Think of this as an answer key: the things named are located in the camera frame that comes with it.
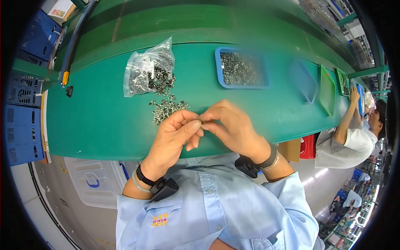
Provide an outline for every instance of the red stool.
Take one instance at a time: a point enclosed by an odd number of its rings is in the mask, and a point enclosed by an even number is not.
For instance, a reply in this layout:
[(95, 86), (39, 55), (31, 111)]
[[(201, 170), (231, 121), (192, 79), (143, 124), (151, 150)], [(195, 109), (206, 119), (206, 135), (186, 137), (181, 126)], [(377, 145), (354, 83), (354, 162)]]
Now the red stool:
[(315, 159), (314, 135), (303, 137), (303, 140), (300, 144), (300, 159)]

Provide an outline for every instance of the neck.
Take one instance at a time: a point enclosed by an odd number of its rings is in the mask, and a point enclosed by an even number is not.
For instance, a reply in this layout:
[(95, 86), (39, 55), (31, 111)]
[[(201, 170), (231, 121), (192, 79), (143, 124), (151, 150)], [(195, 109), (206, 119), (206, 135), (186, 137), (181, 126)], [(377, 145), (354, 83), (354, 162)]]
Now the neck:
[(369, 128), (368, 130), (371, 131), (378, 138), (378, 134), (379, 134), (380, 130), (373, 129), (373, 128)]

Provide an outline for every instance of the embroidered logo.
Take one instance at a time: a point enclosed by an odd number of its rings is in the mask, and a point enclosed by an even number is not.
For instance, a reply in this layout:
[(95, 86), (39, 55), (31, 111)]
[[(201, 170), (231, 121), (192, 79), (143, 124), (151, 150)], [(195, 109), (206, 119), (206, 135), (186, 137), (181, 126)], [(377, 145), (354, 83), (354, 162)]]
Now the embroidered logo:
[(167, 224), (168, 213), (160, 214), (159, 216), (153, 216), (153, 226), (165, 226)]

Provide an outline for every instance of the green tray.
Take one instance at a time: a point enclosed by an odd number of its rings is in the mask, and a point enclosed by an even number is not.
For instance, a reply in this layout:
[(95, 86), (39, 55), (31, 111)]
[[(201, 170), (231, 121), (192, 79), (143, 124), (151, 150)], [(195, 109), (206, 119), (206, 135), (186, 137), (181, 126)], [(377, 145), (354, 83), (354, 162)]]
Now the green tray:
[[(344, 73), (341, 69), (336, 69), (336, 76), (338, 77), (339, 90), (342, 96), (350, 96), (350, 88), (348, 84), (348, 79), (346, 73)], [(347, 94), (344, 92), (344, 86), (347, 87)]]
[(319, 101), (330, 117), (335, 112), (336, 85), (326, 68), (321, 65), (321, 86)]

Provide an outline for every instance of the green tray with parts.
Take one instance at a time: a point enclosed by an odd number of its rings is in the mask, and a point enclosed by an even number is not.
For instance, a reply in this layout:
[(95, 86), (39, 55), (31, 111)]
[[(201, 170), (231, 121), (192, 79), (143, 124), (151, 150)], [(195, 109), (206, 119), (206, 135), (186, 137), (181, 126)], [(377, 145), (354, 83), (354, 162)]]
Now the green tray with parts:
[(344, 73), (341, 69), (336, 68), (336, 76), (338, 77), (340, 94), (342, 96), (350, 96), (350, 88), (346, 73)]
[(326, 68), (321, 64), (321, 86), (319, 102), (326, 111), (326, 113), (333, 117), (335, 112), (335, 99), (336, 99), (336, 85), (332, 77), (326, 70)]

